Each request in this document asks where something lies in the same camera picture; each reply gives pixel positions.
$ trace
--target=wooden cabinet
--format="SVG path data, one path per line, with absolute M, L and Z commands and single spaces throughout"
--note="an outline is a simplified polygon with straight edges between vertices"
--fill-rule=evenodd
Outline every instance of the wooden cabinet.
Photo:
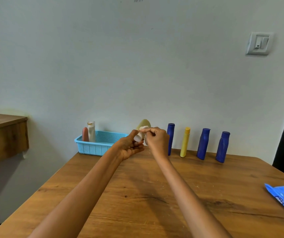
M 0 161 L 28 148 L 27 117 L 0 114 Z

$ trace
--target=person's right hand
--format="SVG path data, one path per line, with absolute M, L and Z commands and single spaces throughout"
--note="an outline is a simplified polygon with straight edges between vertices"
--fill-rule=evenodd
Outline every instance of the person's right hand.
M 153 156 L 168 156 L 168 141 L 170 136 L 164 129 L 159 127 L 141 129 L 140 132 L 146 133 L 148 146 Z

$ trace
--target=blue bottle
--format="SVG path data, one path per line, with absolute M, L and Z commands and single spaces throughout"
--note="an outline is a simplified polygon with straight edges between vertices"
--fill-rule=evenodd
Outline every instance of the blue bottle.
M 216 160 L 219 161 L 220 163 L 225 162 L 228 143 L 229 143 L 229 136 L 230 136 L 229 132 L 224 131 L 221 134 L 221 138 L 219 140 L 219 145 L 216 153 Z
M 198 144 L 197 149 L 197 157 L 201 160 L 205 159 L 206 151 L 207 151 L 207 145 L 209 140 L 209 128 L 203 128 L 202 134 L 200 136 L 200 143 Z
M 168 155 L 171 155 L 171 151 L 172 151 L 174 128 L 175 128 L 175 124 L 173 124 L 173 123 L 168 124 L 167 134 L 170 136 L 170 140 L 168 141 Z

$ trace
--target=hand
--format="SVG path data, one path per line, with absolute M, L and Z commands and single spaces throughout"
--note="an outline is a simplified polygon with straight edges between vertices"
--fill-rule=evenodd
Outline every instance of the hand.
M 141 140 L 140 142 L 135 142 L 133 140 L 138 133 L 139 131 L 134 129 L 128 136 L 119 139 L 113 145 L 113 147 L 118 150 L 117 154 L 121 161 L 128 159 L 134 154 L 144 151 L 144 140 Z
M 165 130 L 159 127 L 141 129 L 140 132 L 146 133 L 147 143 L 153 156 L 168 156 L 168 141 L 170 136 Z

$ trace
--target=person's left hand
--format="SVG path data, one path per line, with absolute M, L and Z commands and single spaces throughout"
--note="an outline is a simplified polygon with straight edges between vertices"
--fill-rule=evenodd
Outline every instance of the person's left hand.
M 121 161 L 128 159 L 134 154 L 144 151 L 144 140 L 141 140 L 140 142 L 135 142 L 133 140 L 138 133 L 139 131 L 134 129 L 128 136 L 119 139 L 113 145 L 118 150 L 118 157 L 121 159 Z

